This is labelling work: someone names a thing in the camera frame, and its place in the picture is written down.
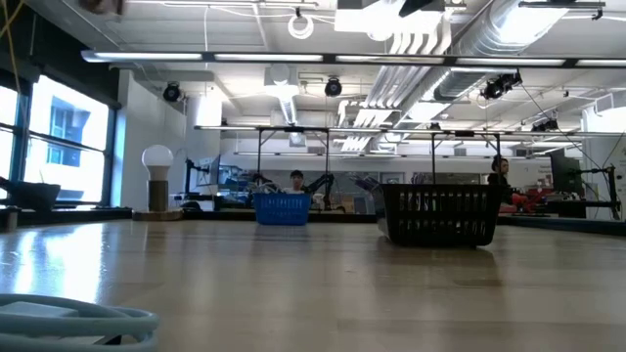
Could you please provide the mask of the person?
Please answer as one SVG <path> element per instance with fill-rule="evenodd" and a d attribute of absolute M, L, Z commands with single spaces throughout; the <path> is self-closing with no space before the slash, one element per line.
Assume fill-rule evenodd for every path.
<path fill-rule="evenodd" d="M 487 177 L 490 186 L 502 188 L 502 203 L 513 203 L 513 191 L 508 181 L 509 161 L 501 155 L 495 155 L 491 164 L 492 172 Z"/>
<path fill-rule="evenodd" d="M 304 194 L 304 176 L 300 170 L 294 170 L 290 174 L 291 185 L 285 188 L 285 192 L 288 194 Z"/>

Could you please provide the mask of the grey computer monitor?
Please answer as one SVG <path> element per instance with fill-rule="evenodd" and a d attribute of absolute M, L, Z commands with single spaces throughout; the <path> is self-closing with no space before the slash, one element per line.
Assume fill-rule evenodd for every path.
<path fill-rule="evenodd" d="M 184 194 L 217 196 L 219 194 L 220 157 L 193 161 L 185 158 Z"/>

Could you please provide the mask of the white globe lamp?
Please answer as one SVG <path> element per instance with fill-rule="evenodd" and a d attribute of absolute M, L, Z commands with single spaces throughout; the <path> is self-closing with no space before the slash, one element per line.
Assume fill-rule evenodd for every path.
<path fill-rule="evenodd" d="M 148 171 L 147 198 L 151 212 L 168 210 L 168 172 L 173 160 L 173 153 L 163 145 L 149 146 L 142 153 L 142 163 Z"/>

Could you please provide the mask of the black computer monitor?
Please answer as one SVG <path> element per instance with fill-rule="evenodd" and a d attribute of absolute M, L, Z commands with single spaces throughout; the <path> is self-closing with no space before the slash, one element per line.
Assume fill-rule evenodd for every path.
<path fill-rule="evenodd" d="M 553 189 L 559 193 L 584 195 L 580 162 L 567 157 L 564 150 L 549 153 L 553 176 Z"/>

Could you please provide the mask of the white ceiling light panel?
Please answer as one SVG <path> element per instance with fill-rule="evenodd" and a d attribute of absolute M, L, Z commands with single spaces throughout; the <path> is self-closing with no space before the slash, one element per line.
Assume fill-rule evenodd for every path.
<path fill-rule="evenodd" d="M 406 18 L 374 5 L 361 10 L 336 10 L 334 30 L 364 33 L 378 42 L 392 40 L 388 54 L 440 55 L 452 41 L 451 14 L 418 10 Z"/>

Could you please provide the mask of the blue plastic basket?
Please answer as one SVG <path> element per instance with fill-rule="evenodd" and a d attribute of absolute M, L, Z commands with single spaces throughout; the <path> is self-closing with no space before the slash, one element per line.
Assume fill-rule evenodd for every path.
<path fill-rule="evenodd" d="M 304 226 L 309 217 L 311 196 L 256 193 L 253 205 L 256 221 L 260 225 Z"/>

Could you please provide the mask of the black overhead bar with lights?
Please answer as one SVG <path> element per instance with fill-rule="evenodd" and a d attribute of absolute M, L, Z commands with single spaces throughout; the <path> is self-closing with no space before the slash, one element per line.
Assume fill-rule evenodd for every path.
<path fill-rule="evenodd" d="M 87 63 L 320 64 L 547 69 L 626 69 L 626 58 L 468 57 L 388 54 L 297 54 L 260 52 L 106 52 L 85 50 Z"/>

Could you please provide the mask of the round wooden lamp base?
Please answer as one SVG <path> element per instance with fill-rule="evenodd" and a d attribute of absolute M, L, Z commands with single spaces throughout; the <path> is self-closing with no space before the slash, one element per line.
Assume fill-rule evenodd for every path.
<path fill-rule="evenodd" d="M 184 212 L 180 209 L 167 211 L 139 211 L 132 212 L 133 221 L 144 222 L 168 222 L 179 221 L 184 218 Z"/>

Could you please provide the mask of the black bulky device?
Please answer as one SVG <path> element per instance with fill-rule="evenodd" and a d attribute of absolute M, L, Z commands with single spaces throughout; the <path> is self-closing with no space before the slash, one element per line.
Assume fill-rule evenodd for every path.
<path fill-rule="evenodd" d="M 0 204 L 46 212 L 54 208 L 61 186 L 47 183 L 10 181 L 0 177 L 0 189 L 6 191 L 8 195 L 7 198 L 0 199 Z"/>

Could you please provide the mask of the black plastic basket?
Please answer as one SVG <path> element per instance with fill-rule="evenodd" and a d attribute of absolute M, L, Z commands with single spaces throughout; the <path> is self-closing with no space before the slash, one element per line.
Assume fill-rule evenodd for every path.
<path fill-rule="evenodd" d="M 403 246 L 486 246 L 493 241 L 503 188 L 380 184 L 372 191 L 379 229 Z"/>

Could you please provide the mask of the black background station frame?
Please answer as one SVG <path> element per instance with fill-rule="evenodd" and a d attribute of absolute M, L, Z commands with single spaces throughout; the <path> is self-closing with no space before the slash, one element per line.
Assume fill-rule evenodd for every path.
<path fill-rule="evenodd" d="M 319 133 L 325 133 L 326 134 L 326 140 L 321 140 L 323 146 L 326 148 L 326 153 L 325 153 L 325 175 L 328 179 L 329 175 L 330 175 L 330 128 L 328 127 L 307 127 L 307 126 L 296 126 L 296 125 L 289 125 L 289 126 L 257 126 L 255 127 L 255 130 L 258 132 L 258 143 L 257 143 L 257 162 L 256 162 L 256 167 L 257 167 L 257 173 L 260 173 L 260 167 L 261 167 L 261 151 L 262 151 L 262 145 L 269 139 L 272 138 L 272 136 L 276 133 L 276 132 L 285 132 L 285 133 L 300 133 L 300 134 L 304 134 L 306 132 L 311 132 L 313 133 L 315 136 L 317 136 L 316 134 Z M 264 131 L 271 131 L 271 135 L 266 138 L 263 139 L 263 132 Z"/>
<path fill-rule="evenodd" d="M 501 136 L 502 132 L 489 132 L 489 131 L 474 131 L 474 130 L 441 130 L 430 132 L 430 157 L 431 157 L 431 175 L 432 175 L 432 184 L 437 184 L 436 178 L 436 148 L 435 145 L 435 137 L 438 135 L 444 135 L 446 137 L 459 137 L 459 138 L 471 138 L 471 137 L 481 137 L 487 144 L 490 141 L 487 139 L 488 136 L 492 136 L 496 140 L 496 146 L 494 150 L 496 151 L 496 155 L 501 154 Z"/>

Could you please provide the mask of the red machine part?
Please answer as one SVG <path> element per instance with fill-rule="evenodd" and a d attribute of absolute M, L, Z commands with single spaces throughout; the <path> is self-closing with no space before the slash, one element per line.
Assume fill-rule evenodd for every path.
<path fill-rule="evenodd" d="M 545 206 L 545 200 L 541 193 L 513 193 L 512 202 L 518 212 L 524 213 L 536 213 L 537 211 L 541 211 Z"/>

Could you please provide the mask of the silver ventilation duct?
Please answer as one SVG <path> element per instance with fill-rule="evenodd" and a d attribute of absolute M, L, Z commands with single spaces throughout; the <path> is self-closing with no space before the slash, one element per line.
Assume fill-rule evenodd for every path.
<path fill-rule="evenodd" d="M 452 46 L 456 56 L 517 56 L 542 38 L 567 12 L 565 8 L 520 7 L 519 3 L 544 0 L 493 0 L 475 23 Z M 453 101 L 478 86 L 482 72 L 451 68 L 430 71 L 436 78 L 431 87 L 435 101 Z"/>

